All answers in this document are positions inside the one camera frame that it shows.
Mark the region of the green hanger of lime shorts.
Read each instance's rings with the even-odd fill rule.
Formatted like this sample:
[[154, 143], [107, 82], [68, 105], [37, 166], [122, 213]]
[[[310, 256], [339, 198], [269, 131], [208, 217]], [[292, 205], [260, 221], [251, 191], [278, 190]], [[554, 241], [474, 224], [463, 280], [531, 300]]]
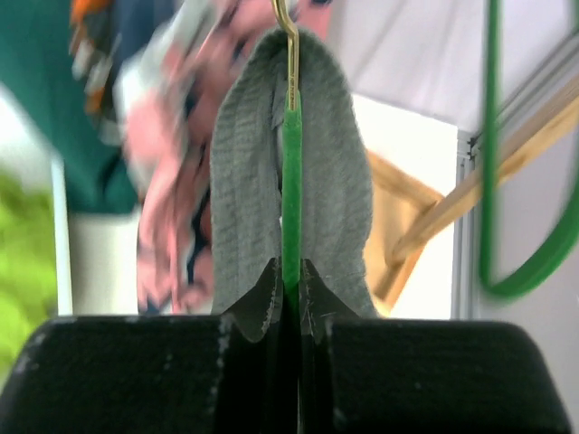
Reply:
[[506, 278], [493, 280], [495, 247], [495, 194], [498, 186], [498, 96], [500, 66], [499, 0], [488, 1], [488, 28], [485, 62], [485, 103], [481, 170], [481, 224], [479, 241], [479, 279], [486, 293], [503, 299], [522, 297], [542, 284], [562, 264], [578, 242], [578, 184], [554, 229], [539, 248]]

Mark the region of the grey shorts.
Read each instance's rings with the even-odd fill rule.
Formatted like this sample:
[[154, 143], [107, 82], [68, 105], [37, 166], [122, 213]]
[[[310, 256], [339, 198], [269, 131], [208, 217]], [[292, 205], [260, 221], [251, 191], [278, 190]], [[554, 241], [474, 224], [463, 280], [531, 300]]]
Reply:
[[[303, 126], [301, 254], [350, 309], [373, 317], [363, 250], [372, 183], [346, 78], [326, 45], [300, 35]], [[215, 122], [210, 156], [213, 311], [253, 287], [281, 253], [280, 125], [287, 90], [287, 39], [258, 41]]]

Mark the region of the green hanger of grey shorts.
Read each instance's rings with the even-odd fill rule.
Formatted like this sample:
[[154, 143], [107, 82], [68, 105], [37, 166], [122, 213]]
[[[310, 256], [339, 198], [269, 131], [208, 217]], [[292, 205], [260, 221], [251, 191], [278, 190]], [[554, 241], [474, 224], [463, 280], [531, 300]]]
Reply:
[[299, 28], [290, 16], [291, 1], [273, 0], [272, 9], [280, 28], [287, 34], [287, 85], [281, 126], [281, 276], [284, 308], [290, 330], [289, 355], [301, 357], [299, 329], [299, 280], [302, 224], [302, 115], [299, 94]]

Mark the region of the lime green shorts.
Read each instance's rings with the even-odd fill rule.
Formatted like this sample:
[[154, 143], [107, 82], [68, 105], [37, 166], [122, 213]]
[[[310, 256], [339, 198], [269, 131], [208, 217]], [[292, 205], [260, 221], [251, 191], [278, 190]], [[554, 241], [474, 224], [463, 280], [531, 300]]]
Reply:
[[1, 174], [1, 373], [57, 307], [51, 195]]

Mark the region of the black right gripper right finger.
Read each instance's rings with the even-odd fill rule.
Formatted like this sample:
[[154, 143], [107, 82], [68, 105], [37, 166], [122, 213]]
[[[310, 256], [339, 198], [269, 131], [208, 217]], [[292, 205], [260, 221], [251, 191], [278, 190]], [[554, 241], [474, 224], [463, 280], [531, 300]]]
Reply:
[[321, 342], [326, 335], [327, 321], [358, 318], [358, 315], [325, 285], [309, 259], [301, 261], [300, 273], [299, 314], [303, 336], [310, 335], [315, 342]]

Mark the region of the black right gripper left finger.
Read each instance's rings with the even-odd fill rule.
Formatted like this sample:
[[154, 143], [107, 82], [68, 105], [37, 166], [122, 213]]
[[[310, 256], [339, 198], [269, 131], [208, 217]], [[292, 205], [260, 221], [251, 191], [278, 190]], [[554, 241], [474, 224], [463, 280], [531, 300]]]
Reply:
[[272, 258], [255, 285], [220, 316], [220, 334], [233, 341], [276, 343], [283, 295], [280, 258]]

